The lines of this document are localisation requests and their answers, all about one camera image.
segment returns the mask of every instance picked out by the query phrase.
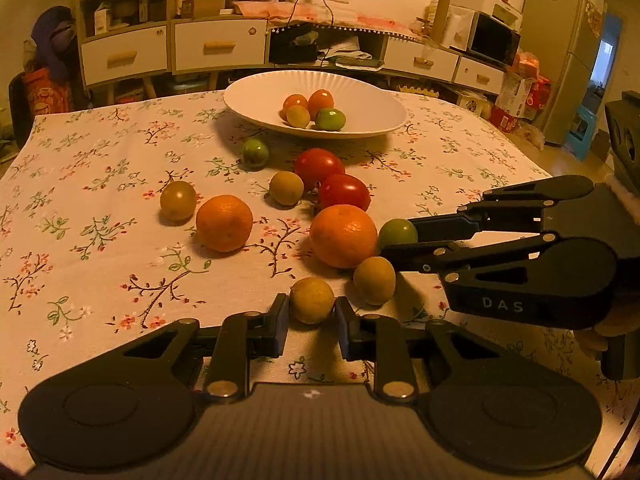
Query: refrigerator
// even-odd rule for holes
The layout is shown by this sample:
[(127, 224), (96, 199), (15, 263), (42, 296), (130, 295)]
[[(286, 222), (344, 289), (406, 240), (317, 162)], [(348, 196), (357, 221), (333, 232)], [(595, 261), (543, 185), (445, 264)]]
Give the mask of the refrigerator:
[[(600, 21), (593, 9), (601, 9)], [(520, 47), (540, 60), (551, 95), (534, 125), (549, 144), (562, 145), (584, 99), (596, 62), (604, 0), (525, 0)]]

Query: das logo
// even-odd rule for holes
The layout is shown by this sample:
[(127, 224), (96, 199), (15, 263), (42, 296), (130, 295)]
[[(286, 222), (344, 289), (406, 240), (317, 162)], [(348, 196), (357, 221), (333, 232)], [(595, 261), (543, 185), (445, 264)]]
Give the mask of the das logo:
[(514, 301), (513, 303), (507, 303), (504, 300), (500, 300), (494, 303), (490, 298), (482, 298), (482, 306), (485, 308), (495, 308), (497, 310), (506, 310), (507, 312), (513, 312), (519, 314), (522, 312), (522, 302)]

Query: plate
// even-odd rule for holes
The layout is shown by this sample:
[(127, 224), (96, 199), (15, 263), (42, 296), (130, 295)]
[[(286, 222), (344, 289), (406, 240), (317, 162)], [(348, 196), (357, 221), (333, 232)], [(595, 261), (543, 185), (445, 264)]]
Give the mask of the plate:
[[(335, 107), (347, 117), (340, 132), (315, 130), (286, 124), (278, 112), (292, 94), (309, 98), (325, 89), (334, 96)], [(350, 77), (313, 70), (263, 72), (235, 81), (225, 90), (226, 105), (247, 121), (270, 130), (313, 139), (375, 137), (406, 123), (406, 109), (391, 92)]]

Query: microwave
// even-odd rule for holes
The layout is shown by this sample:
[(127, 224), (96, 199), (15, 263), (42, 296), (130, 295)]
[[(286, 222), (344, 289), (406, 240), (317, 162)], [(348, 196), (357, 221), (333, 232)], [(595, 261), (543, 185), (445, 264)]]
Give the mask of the microwave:
[(511, 66), (520, 34), (479, 10), (449, 7), (443, 44), (482, 60)]

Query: hand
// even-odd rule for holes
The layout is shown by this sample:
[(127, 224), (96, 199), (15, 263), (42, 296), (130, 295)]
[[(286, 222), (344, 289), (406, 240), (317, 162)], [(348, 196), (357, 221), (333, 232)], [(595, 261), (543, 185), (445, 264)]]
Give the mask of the hand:
[(615, 298), (607, 317), (593, 328), (574, 330), (580, 350), (595, 359), (609, 348), (608, 337), (634, 332), (640, 328), (640, 298), (637, 294)]

